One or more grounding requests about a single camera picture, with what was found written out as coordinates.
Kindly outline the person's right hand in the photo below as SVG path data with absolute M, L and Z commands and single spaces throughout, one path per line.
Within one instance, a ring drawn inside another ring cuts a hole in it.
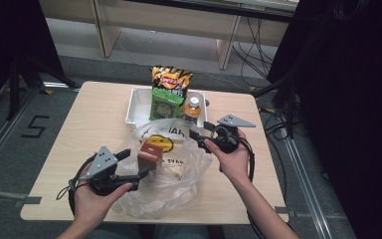
M 235 187 L 244 188 L 251 183 L 248 177 L 249 153 L 241 143 L 231 153 L 222 151 L 209 139 L 205 140 L 205 145 L 218 158 L 223 173 Z

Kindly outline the brown drink carton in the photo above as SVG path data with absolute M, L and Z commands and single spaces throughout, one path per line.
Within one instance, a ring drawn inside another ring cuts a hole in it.
M 152 143 L 145 142 L 142 145 L 137 155 L 138 168 L 140 170 L 155 169 L 157 167 L 158 161 L 162 158 L 162 154 L 163 154 L 162 147 Z

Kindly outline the person's legs in jeans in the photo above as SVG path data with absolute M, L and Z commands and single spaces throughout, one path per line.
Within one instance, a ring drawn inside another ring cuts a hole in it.
M 221 226 L 102 224 L 87 239 L 226 239 Z

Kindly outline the white plastic bin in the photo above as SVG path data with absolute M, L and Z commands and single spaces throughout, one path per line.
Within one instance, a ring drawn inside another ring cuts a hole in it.
M 125 117 L 125 123 L 129 127 L 136 129 L 138 126 L 150 122 L 151 92 L 151 87 L 141 86 L 132 88 Z M 208 120 L 205 93 L 198 90 L 189 90 L 187 92 L 187 100 L 193 97 L 200 100 L 201 113 L 197 120 L 197 126 L 202 127 L 203 122 Z

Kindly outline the black metal stand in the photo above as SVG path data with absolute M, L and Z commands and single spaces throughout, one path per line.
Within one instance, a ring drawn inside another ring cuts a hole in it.
M 251 95 L 256 99 L 271 92 L 272 90 L 277 91 L 273 99 L 273 105 L 276 109 L 286 109 L 286 118 L 284 119 L 284 122 L 287 136 L 290 139 L 293 139 L 292 124 L 296 96 L 293 81 L 297 77 L 297 71 L 297 67 L 291 67 L 285 75 L 276 82 L 262 88 L 261 90 L 251 92 Z

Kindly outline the black curtain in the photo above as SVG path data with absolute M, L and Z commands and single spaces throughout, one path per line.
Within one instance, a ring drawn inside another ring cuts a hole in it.
M 0 0 L 0 90 L 16 55 L 33 56 L 64 73 L 39 0 Z
M 269 79 L 288 73 L 311 33 L 317 53 L 289 86 L 357 239 L 382 239 L 382 0 L 299 0 Z

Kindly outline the yellow black chip bag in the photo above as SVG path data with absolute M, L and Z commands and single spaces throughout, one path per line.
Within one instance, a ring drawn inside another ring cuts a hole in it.
M 193 73 L 172 66 L 151 68 L 152 87 L 186 98 Z

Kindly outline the green snack packet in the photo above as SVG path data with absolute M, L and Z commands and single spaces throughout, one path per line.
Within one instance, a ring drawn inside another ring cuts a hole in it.
M 158 88 L 154 88 L 151 94 L 152 100 L 149 116 L 151 120 L 180 117 L 180 107 L 184 101 L 183 98 Z

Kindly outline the metal floor rail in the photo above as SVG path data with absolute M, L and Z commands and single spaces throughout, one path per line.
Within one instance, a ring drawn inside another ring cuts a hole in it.
M 328 221 L 323 214 L 323 210 L 310 183 L 293 138 L 286 139 L 286 149 L 290 156 L 291 163 L 295 170 L 296 177 L 300 184 L 305 202 L 307 204 L 319 239 L 333 239 Z
M 25 114 L 26 108 L 30 104 L 30 102 L 36 97 L 38 94 L 38 90 L 29 90 L 25 97 L 22 99 L 19 109 L 10 119 L 6 119 L 3 125 L 0 128 L 0 151 L 3 148 L 4 144 L 18 125 L 22 116 Z

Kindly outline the person's left hand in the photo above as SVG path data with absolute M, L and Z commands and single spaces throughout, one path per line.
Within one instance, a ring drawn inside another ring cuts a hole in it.
M 75 192 L 74 224 L 76 227 L 96 228 L 103 222 L 112 204 L 131 186 L 131 183 L 126 183 L 107 196 L 99 196 L 91 190 L 86 180 L 80 180 Z

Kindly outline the black tripod stand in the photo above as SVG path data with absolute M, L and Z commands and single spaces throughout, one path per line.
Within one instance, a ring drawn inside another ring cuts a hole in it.
M 44 72 L 60 83 L 65 84 L 71 90 L 78 90 L 80 85 L 70 80 L 61 71 L 45 64 L 39 59 L 29 55 L 16 55 L 10 64 L 10 110 L 8 119 L 11 120 L 15 117 L 16 113 L 20 111 L 20 80 L 26 83 L 28 89 L 43 90 L 45 84 L 40 78 L 39 73 Z

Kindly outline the clear plastic bag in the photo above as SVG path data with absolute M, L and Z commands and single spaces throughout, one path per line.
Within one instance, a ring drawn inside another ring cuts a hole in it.
M 200 129 L 184 119 L 157 119 L 134 130 L 120 145 L 130 156 L 118 164 L 119 175 L 138 172 L 138 152 L 145 143 L 163 149 L 156 168 L 140 180 L 138 189 L 125 193 L 112 206 L 139 219 L 161 219 L 198 198 L 212 157 L 189 136 Z

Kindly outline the orange juice bottle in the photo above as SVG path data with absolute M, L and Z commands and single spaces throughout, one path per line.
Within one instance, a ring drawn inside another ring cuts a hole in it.
M 184 108 L 185 119 L 196 123 L 201 114 L 200 100 L 197 97 L 192 97 Z

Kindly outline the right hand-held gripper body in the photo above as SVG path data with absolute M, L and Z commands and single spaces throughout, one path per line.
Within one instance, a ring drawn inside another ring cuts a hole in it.
M 239 127 L 255 127 L 253 122 L 241 119 L 233 115 L 226 115 L 217 120 L 217 124 L 212 129 L 217 136 L 214 142 L 225 153 L 235 151 L 240 143 Z

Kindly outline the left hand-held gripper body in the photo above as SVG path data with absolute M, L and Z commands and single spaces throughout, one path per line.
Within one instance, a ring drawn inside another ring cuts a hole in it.
M 106 146 L 92 157 L 92 165 L 80 180 L 86 180 L 92 191 L 99 196 L 107 196 L 117 188 L 124 185 L 123 178 L 127 175 L 117 175 L 116 169 L 119 161 Z

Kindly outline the light wooden desk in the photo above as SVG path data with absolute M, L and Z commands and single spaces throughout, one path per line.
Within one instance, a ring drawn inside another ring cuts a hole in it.
M 107 58 L 124 28 L 211 38 L 219 68 L 227 68 L 232 44 L 278 46 L 299 0 L 39 0 L 47 18 L 95 26 Z

